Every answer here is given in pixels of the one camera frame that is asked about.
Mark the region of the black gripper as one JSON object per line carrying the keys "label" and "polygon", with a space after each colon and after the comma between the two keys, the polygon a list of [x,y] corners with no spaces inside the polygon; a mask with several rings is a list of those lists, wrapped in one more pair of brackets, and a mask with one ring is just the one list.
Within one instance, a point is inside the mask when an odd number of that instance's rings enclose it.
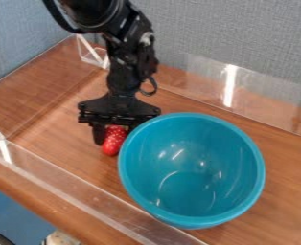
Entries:
{"label": "black gripper", "polygon": [[162,114],[159,107],[140,101],[135,96],[119,97],[111,94],[82,101],[78,109],[78,121],[92,125],[96,145],[102,145],[106,141],[107,124],[126,125],[131,133],[140,124]]}

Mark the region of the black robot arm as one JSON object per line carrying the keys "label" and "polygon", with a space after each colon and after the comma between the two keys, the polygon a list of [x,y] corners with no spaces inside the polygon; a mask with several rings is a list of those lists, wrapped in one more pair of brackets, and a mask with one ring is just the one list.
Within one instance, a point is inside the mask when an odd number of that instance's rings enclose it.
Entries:
{"label": "black robot arm", "polygon": [[110,70],[107,93],[78,104],[78,121],[92,127],[94,141],[106,141],[111,124],[136,128],[162,114],[162,109],[136,98],[155,95],[140,88],[154,82],[159,60],[152,24],[131,0],[43,0],[61,28],[76,34],[99,33],[106,40]]}

